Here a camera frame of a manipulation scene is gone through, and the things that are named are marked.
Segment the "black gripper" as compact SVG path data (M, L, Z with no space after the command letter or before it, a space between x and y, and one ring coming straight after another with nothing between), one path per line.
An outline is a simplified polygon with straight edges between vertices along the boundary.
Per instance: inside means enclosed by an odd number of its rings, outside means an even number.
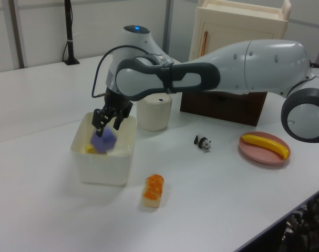
M102 109L95 109L92 116L91 124L96 129L96 135L101 137L105 126L113 118L115 109L115 121L113 128L119 130L121 123L125 118L129 117L133 103L126 99L123 95L114 92L110 89L106 90L104 97L104 107Z

